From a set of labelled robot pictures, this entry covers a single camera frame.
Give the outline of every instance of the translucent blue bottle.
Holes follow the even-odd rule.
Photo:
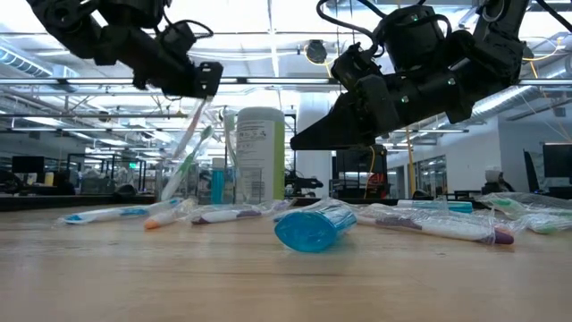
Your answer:
[[[211,180],[211,204],[223,204],[224,158],[213,158],[213,179]]]
[[[356,217],[344,206],[290,213],[278,222],[274,232],[286,246],[304,252],[321,252],[332,246],[356,224]]]

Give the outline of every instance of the plastic wrapper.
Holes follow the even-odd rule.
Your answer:
[[[482,196],[478,201],[501,211],[515,230],[524,227],[536,233],[556,233],[572,228],[572,201],[536,195],[505,192]]]
[[[199,208],[183,203],[175,209],[175,215],[185,222],[205,225],[272,216],[289,208],[290,205],[290,200],[267,201],[259,205],[210,205]]]
[[[572,219],[572,201],[523,192],[491,193],[477,201],[495,208],[510,219],[530,214],[565,216]]]
[[[153,216],[175,208],[182,203],[182,199],[175,198],[163,202],[157,202],[150,206],[132,206],[99,209],[82,212],[69,216],[63,216],[57,220],[58,224],[84,225],[95,222]]]
[[[201,132],[200,141],[197,143],[196,147],[187,157],[185,157],[185,160],[182,163],[179,163],[169,179],[169,182],[164,187],[163,192],[161,193],[161,200],[172,198],[177,189],[179,189],[182,179],[188,174],[196,156],[199,154],[200,149],[206,148],[206,144],[203,143],[210,139],[213,136],[213,133],[213,127],[210,125]]]
[[[274,232],[286,246],[297,251],[321,252],[330,248],[357,222],[354,207],[323,199],[277,216]]]
[[[572,220],[564,216],[529,214],[521,216],[510,225],[526,227],[535,233],[549,234],[572,229]]]
[[[211,100],[206,100],[206,99],[198,103],[197,112],[195,112],[195,115],[193,116],[192,121],[189,124],[189,127],[178,140],[175,140],[173,142],[173,146],[171,148],[174,148],[174,151],[171,154],[171,159],[178,159],[183,156],[183,153],[186,151],[187,146],[191,141],[191,138],[195,134],[195,130],[197,129],[197,124],[198,121],[200,120],[201,115],[203,114],[203,110],[205,109],[205,107],[210,106],[210,104]]]
[[[166,211],[152,215],[147,220],[145,220],[143,225],[145,226],[145,229],[151,230],[173,224],[182,216],[185,216],[184,213],[179,210],[180,208],[192,209],[197,205],[198,201],[196,199],[186,199],[173,209],[168,209]]]
[[[485,244],[512,244],[513,232],[494,216],[443,209],[396,208],[373,204],[357,212],[357,222],[393,230],[426,233]]]

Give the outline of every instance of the bottle label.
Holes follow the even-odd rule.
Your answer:
[[[255,202],[283,199],[283,144],[283,124],[273,121],[238,123],[237,158],[240,183],[237,196],[246,195],[249,197],[248,201]]]

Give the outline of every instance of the computer monitor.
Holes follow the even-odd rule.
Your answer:
[[[44,157],[13,156],[14,174],[41,174],[44,172]]]
[[[547,178],[572,178],[572,144],[545,144],[544,176]]]

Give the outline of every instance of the table surface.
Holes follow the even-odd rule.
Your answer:
[[[265,219],[144,232],[0,214],[0,320],[569,321],[572,233],[484,246],[369,226],[284,248]]]

